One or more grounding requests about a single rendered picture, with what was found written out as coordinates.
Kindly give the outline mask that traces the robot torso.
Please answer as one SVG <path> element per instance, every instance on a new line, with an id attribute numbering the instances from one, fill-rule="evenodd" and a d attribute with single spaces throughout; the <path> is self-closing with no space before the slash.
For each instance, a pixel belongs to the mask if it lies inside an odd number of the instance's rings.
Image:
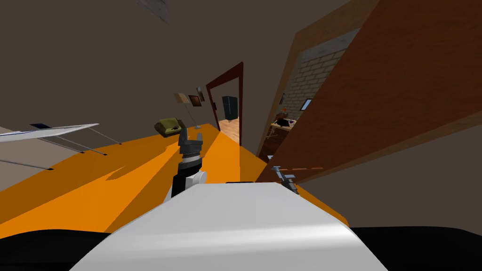
<path id="1" fill-rule="evenodd" d="M 200 183 L 71 271 L 387 271 L 340 220 L 278 183 Z"/>

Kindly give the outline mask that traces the white table with thin legs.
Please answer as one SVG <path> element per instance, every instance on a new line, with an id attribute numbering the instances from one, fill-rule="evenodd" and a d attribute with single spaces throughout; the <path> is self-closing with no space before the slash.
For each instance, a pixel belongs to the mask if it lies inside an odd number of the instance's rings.
<path id="1" fill-rule="evenodd" d="M 83 146 L 79 143 L 76 143 L 74 141 L 68 140 L 68 139 L 60 136 L 60 135 L 80 131 L 80 130 L 83 130 L 83 129 L 89 129 L 89 130 L 94 131 L 97 134 L 100 134 L 100 135 L 106 137 L 109 140 L 112 140 L 112 141 L 116 142 L 119 145 L 122 144 L 122 143 L 114 140 L 113 138 L 108 137 L 108 136 L 96 131 L 95 129 L 93 129 L 93 127 L 98 126 L 98 125 L 99 125 L 99 123 L 93 123 L 93 124 L 82 124 L 82 125 L 63 126 L 63 127 L 55 127 L 55 128 L 42 128 L 42 129 L 37 128 L 36 130 L 28 130 L 28 131 L 14 131 L 14 132 L 0 134 L 0 143 L 29 140 L 29 139 L 43 139 L 43 138 L 47 138 L 47 137 L 56 137 L 56 138 L 62 139 L 64 141 L 79 145 L 79 146 L 81 146 L 81 147 L 83 147 L 87 150 L 94 151 L 96 153 L 99 153 L 99 154 L 102 154 L 102 155 L 106 156 L 107 155 L 106 153 L 96 151 L 92 148 Z"/>

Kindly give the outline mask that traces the floor lamp with beige shade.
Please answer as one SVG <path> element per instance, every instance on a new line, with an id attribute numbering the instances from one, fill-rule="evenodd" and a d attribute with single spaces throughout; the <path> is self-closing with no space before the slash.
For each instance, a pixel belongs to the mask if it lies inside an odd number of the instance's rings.
<path id="1" fill-rule="evenodd" d="M 189 108 L 188 108 L 188 103 L 189 103 L 190 101 L 188 100 L 188 98 L 186 97 L 186 95 L 183 94 L 183 93 L 175 93 L 174 96 L 175 96 L 175 100 L 176 100 L 177 103 L 184 105 L 184 107 L 185 107 L 186 111 L 188 112 L 190 118 L 192 119 L 193 123 L 195 124 L 195 127 L 194 127 L 194 128 L 195 128 L 195 129 L 200 129 L 201 126 L 197 124 L 197 122 L 195 121 L 193 115 L 191 114 L 191 112 L 190 112 L 190 110 L 189 110 Z"/>

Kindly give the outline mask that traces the wooden desk with black object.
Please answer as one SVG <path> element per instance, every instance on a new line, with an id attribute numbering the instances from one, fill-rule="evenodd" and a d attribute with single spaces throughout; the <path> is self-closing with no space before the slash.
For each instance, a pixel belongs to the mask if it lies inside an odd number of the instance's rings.
<path id="1" fill-rule="evenodd" d="M 277 118 L 275 122 L 271 123 L 266 138 L 276 136 L 276 129 L 289 132 L 292 130 L 296 122 L 297 120 Z"/>

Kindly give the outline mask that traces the dark tall cabinet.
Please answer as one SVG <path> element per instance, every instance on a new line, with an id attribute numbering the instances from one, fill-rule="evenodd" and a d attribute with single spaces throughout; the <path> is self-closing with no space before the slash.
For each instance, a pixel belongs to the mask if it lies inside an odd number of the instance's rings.
<path id="1" fill-rule="evenodd" d="M 226 120 L 235 120 L 238 118 L 238 98 L 235 96 L 223 96 L 223 109 Z"/>

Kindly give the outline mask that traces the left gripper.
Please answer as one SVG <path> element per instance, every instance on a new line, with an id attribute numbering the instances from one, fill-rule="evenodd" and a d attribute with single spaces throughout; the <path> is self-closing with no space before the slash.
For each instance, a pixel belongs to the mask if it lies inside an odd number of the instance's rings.
<path id="1" fill-rule="evenodd" d="M 183 156 L 199 156 L 202 150 L 202 133 L 198 133 L 196 140 L 188 140 L 188 131 L 181 128 L 179 134 L 179 148 Z"/>

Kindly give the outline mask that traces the brown wooden door leaf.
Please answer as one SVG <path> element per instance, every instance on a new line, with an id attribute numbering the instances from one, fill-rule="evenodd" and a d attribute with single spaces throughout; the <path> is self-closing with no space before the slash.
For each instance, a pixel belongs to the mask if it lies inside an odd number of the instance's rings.
<path id="1" fill-rule="evenodd" d="M 482 124 L 482 0 L 379 0 L 258 177 L 299 183 Z"/>

